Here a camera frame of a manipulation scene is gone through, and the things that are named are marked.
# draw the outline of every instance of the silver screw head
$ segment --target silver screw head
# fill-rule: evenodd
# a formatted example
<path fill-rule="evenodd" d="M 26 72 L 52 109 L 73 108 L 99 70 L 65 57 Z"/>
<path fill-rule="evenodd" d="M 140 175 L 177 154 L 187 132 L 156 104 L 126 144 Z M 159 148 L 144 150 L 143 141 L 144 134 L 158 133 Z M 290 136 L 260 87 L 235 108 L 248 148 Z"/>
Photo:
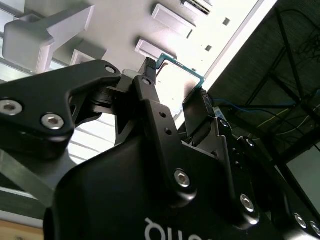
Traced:
<path fill-rule="evenodd" d="M 303 229 L 306 229 L 306 228 L 307 228 L 306 222 L 303 220 L 303 218 L 302 218 L 298 213 L 295 213 L 295 214 L 294 214 L 294 218 L 295 218 L 295 220 L 297 221 L 297 223 L 298 223 Z"/>
<path fill-rule="evenodd" d="M 316 225 L 316 223 L 314 221 L 310 222 L 310 225 L 312 227 L 312 229 L 315 231 L 315 233 L 320 236 L 320 229 L 319 227 Z"/>
<path fill-rule="evenodd" d="M 59 130 L 61 129 L 65 122 L 64 120 L 57 114 L 46 114 L 41 118 L 41 122 L 43 126 L 51 130 Z"/>
<path fill-rule="evenodd" d="M 142 82 L 144 82 L 147 85 L 151 85 L 151 82 L 146 78 L 142 78 Z"/>
<path fill-rule="evenodd" d="M 105 66 L 105 70 L 107 70 L 109 73 L 112 73 L 112 74 L 114 74 L 114 73 L 116 73 L 116 70 L 114 70 L 112 67 L 110 67 L 110 66 Z"/>
<path fill-rule="evenodd" d="M 13 100 L 1 100 L 0 101 L 0 113 L 8 115 L 8 116 L 14 116 L 19 113 L 21 113 L 23 110 L 23 107 L 20 103 Z"/>
<path fill-rule="evenodd" d="M 247 197 L 246 195 L 241 194 L 240 201 L 248 212 L 252 213 L 255 210 L 254 204 L 252 203 L 250 198 Z"/>
<path fill-rule="evenodd" d="M 247 138 L 246 142 L 251 146 L 253 147 L 255 144 L 253 141 L 251 141 L 250 139 Z"/>
<path fill-rule="evenodd" d="M 174 178 L 181 187 L 187 188 L 190 186 L 190 178 L 184 171 L 181 171 L 181 170 L 175 171 Z"/>
<path fill-rule="evenodd" d="M 229 127 L 228 123 L 223 119 L 220 119 L 220 123 L 226 128 Z"/>

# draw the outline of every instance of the wire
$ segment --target wire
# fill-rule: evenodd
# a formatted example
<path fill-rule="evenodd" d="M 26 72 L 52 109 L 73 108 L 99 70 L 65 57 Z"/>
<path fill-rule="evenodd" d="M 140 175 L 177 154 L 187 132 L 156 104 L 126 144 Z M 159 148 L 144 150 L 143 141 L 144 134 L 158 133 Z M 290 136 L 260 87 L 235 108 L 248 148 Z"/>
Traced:
<path fill-rule="evenodd" d="M 287 108 L 287 109 L 285 109 L 285 110 L 283 110 L 283 111 L 281 111 L 281 112 L 279 112 L 276 116 L 279 116 L 279 115 L 281 115 L 281 114 L 283 114 L 283 113 L 285 113 L 286 111 L 288 111 L 289 110 L 289 108 Z M 266 120 L 266 121 L 264 121 L 263 123 L 261 123 L 259 126 L 257 126 L 256 128 L 258 129 L 258 128 L 260 128 L 260 127 L 262 127 L 263 125 L 265 125 L 266 123 L 268 123 L 268 122 L 270 122 L 270 121 L 272 121 L 273 119 L 275 119 L 276 118 L 276 116 L 273 116 L 273 117 L 271 117 L 271 118 L 269 118 L 268 120 Z"/>
<path fill-rule="evenodd" d="M 238 106 L 234 105 L 233 103 L 231 103 L 230 101 L 225 100 L 223 98 L 214 98 L 212 100 L 215 101 L 215 102 L 223 102 L 223 103 L 229 104 L 230 106 L 234 107 L 235 109 L 238 109 L 238 110 L 240 110 L 242 112 L 245 112 L 245 113 L 257 113 L 258 112 L 258 110 L 247 110 L 247 109 L 238 107 Z M 291 102 L 285 102 L 285 103 L 276 104 L 276 106 L 287 107 L 287 106 L 292 106 L 294 104 L 296 104 L 296 102 L 292 102 L 291 101 Z"/>
<path fill-rule="evenodd" d="M 319 107 L 320 107 L 320 105 L 316 106 L 316 107 L 313 109 L 313 111 L 316 110 L 316 109 L 319 108 Z M 308 118 L 309 118 L 309 115 L 305 117 L 305 119 L 300 123 L 299 126 L 294 127 L 294 129 L 291 129 L 291 130 L 289 130 L 289 131 L 282 132 L 282 133 L 278 133 L 278 134 L 276 134 L 276 136 L 281 136 L 281 135 L 289 134 L 289 133 L 294 132 L 295 130 L 298 130 L 298 128 L 300 128 L 300 127 L 305 123 L 305 121 L 307 121 Z"/>
<path fill-rule="evenodd" d="M 223 103 L 229 104 L 230 106 L 234 107 L 235 109 L 238 109 L 238 110 L 245 112 L 245 113 L 256 113 L 257 112 L 256 110 L 252 111 L 252 110 L 246 110 L 246 109 L 240 108 L 240 107 L 234 105 L 233 103 L 229 102 L 228 100 L 225 100 L 222 98 L 214 98 L 213 101 L 223 102 Z"/>
<path fill-rule="evenodd" d="M 264 109 L 258 109 L 258 108 L 255 108 L 254 110 L 257 110 L 257 111 L 262 111 L 262 112 L 266 112 L 268 114 L 271 114 L 273 116 L 275 116 L 276 118 L 279 118 L 280 120 L 286 122 L 287 124 L 291 125 L 292 127 L 295 128 L 295 130 L 297 130 L 299 133 L 301 133 L 303 136 L 305 135 L 298 127 L 296 127 L 295 125 L 293 125 L 291 122 L 285 120 L 284 118 L 280 117 L 280 116 L 277 116 L 276 114 L 270 112 L 270 111 L 267 111 L 267 110 L 264 110 Z M 315 145 L 314 143 L 312 144 L 319 152 L 320 152 L 320 149 L 317 145 Z"/>

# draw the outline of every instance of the white plastic part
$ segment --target white plastic part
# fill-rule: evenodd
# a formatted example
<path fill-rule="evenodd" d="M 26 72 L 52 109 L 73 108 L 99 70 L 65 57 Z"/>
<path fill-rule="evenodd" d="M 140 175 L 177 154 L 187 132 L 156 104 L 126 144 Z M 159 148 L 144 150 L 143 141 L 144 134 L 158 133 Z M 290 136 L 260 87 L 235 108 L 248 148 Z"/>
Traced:
<path fill-rule="evenodd" d="M 145 57 L 149 57 L 155 61 L 160 58 L 161 54 L 166 54 L 171 58 L 176 58 L 172 54 L 160 49 L 159 47 L 153 45 L 152 43 L 140 38 L 138 44 L 135 47 L 135 51 Z"/>
<path fill-rule="evenodd" d="M 183 6 L 185 6 L 187 9 L 189 9 L 191 12 L 193 12 L 194 14 L 200 16 L 200 17 L 206 17 L 207 15 L 200 11 L 198 8 L 196 8 L 195 6 L 193 6 L 191 3 L 184 1 Z"/>
<path fill-rule="evenodd" d="M 84 40 L 74 49 L 70 65 L 102 59 L 106 52 L 106 49 Z"/>
<path fill-rule="evenodd" d="M 34 73 L 50 67 L 54 52 L 88 29 L 94 6 L 81 3 L 76 8 L 28 22 L 15 20 L 4 27 L 3 57 Z"/>
<path fill-rule="evenodd" d="M 186 21 L 161 4 L 156 5 L 152 13 L 152 18 L 185 38 L 187 38 L 191 31 L 196 28 L 195 25 Z"/>

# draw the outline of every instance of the black ceiling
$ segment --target black ceiling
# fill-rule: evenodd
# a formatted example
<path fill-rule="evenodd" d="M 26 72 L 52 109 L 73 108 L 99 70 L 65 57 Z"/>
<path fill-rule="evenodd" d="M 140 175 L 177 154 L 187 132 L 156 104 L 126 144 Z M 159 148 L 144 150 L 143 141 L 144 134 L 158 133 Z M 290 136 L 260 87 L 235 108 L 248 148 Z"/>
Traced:
<path fill-rule="evenodd" d="M 285 46 L 275 8 L 279 9 L 305 94 L 311 94 L 320 87 L 320 57 L 315 57 L 320 56 L 320 51 L 311 52 L 309 48 L 307 53 L 303 51 L 306 46 L 309 46 L 306 42 L 310 39 L 310 36 L 314 40 L 314 45 L 320 50 L 320 47 L 318 47 L 320 46 L 320 31 L 317 29 L 317 26 L 320 25 L 320 2 L 316 0 L 280 0 L 210 89 L 209 94 L 213 99 L 225 99 L 236 105 L 244 105 L 259 82 L 266 76 L 277 55 Z M 287 53 L 285 53 L 274 73 L 298 95 Z M 293 100 L 271 79 L 268 79 L 266 85 L 252 102 L 252 105 L 282 104 L 293 104 Z M 315 108 L 320 104 L 320 97 L 315 96 L 309 104 L 311 108 Z M 226 105 L 226 103 L 217 101 L 215 105 Z M 268 110 L 278 114 L 284 109 Z M 300 117 L 290 120 L 290 123 L 295 126 L 298 126 L 304 120 L 303 116 L 307 116 L 299 107 L 293 111 L 287 110 L 280 116 L 285 118 L 288 113 L 290 113 L 288 119 Z M 250 113 L 238 111 L 236 114 L 253 126 L 258 126 L 273 117 L 271 114 L 261 111 Z M 310 119 L 306 123 L 300 128 L 304 133 L 309 132 L 316 126 L 315 122 Z M 265 133 L 272 133 L 279 124 L 281 124 L 281 121 L 275 118 L 259 129 Z M 278 132 L 285 132 L 292 128 L 291 125 L 283 123 Z M 236 136 L 247 136 L 250 133 L 239 127 L 232 132 Z M 295 142 L 295 139 L 301 136 L 300 132 L 293 131 L 281 136 L 281 138 L 277 137 L 274 145 L 280 152 L 283 152 Z"/>

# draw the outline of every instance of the white mounting block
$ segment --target white mounting block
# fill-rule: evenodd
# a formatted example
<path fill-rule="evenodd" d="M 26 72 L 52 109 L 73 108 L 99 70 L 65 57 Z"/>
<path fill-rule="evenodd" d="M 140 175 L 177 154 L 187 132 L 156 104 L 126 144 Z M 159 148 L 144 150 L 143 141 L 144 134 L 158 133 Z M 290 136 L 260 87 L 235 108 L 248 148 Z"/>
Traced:
<path fill-rule="evenodd" d="M 3 57 L 36 74 L 49 69 L 54 52 L 87 30 L 94 6 L 79 4 L 35 21 L 24 17 L 4 27 Z"/>

